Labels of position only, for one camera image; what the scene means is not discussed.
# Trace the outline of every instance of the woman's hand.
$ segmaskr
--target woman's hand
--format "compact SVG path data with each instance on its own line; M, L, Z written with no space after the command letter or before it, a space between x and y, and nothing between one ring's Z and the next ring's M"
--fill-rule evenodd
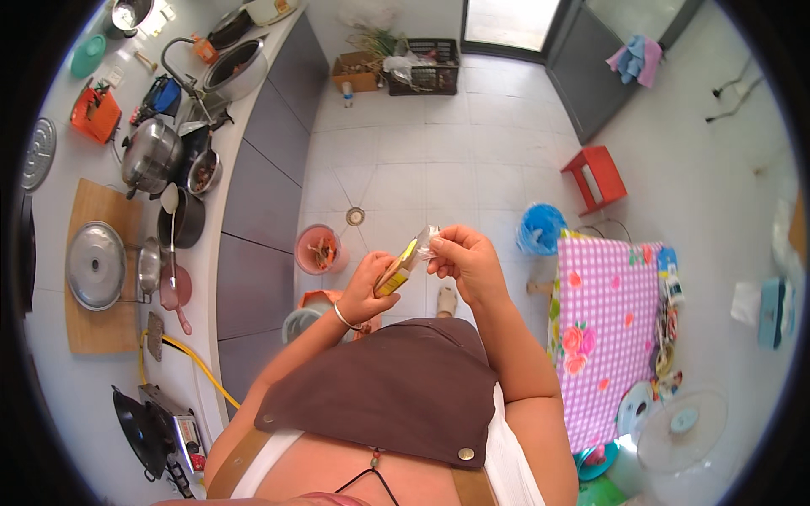
M458 293L471 307L487 301L509 299L501 263L484 234L463 225L442 228L430 241L437 255L428 263L428 274L456 279Z
M338 301L338 310L352 325L359 325L394 307L399 293L380 299L374 298L374 284L396 258L383 251L372 251L360 261Z

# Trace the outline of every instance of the faucet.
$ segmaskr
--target faucet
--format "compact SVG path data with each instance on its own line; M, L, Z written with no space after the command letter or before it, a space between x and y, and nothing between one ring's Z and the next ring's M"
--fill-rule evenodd
M202 111L205 113L206 118L208 118L208 124L212 124L214 120L211 119L211 115L208 114L208 109L206 109L205 104L203 104L203 98L200 96L199 91L194 88L194 85L197 84L197 79L193 76L186 74L185 76L189 78L189 81L185 81L180 75L174 70L167 62L166 62L166 51L168 48L172 47L172 45L176 44L177 42L187 42L188 44L193 45L194 40L188 37L178 37L177 39L171 39L168 44L163 48L163 53L160 54L160 64L163 65L163 68L168 70L168 72L172 75L175 81L180 85L186 93L189 94L191 98L197 101Z

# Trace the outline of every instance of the pink trash can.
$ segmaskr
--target pink trash can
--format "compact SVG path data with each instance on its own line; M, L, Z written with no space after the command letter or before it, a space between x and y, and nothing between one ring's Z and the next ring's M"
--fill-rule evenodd
M319 269L315 261L315 252L307 248L308 245L317 247L321 239L332 240L335 243L335 259L325 269ZM326 225L310 225L305 228L296 239L296 263L307 274L318 276L327 272L338 273L349 263L349 252L340 244L340 237Z

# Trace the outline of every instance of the black plastic crate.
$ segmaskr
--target black plastic crate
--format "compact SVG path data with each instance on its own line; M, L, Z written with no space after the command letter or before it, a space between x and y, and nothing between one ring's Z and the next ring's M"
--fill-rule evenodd
M397 95L455 95L458 93L458 46L455 39L408 39L408 46L416 54L436 50L438 66L415 66L411 76L416 87L399 82L386 73L388 94Z

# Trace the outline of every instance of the apron snap button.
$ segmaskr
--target apron snap button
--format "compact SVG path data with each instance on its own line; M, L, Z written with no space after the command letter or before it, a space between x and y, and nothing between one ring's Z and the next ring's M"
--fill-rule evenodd
M458 451L458 458L460 458L463 461L468 461L472 459L474 456L475 452L473 452L472 449L469 448L462 448Z

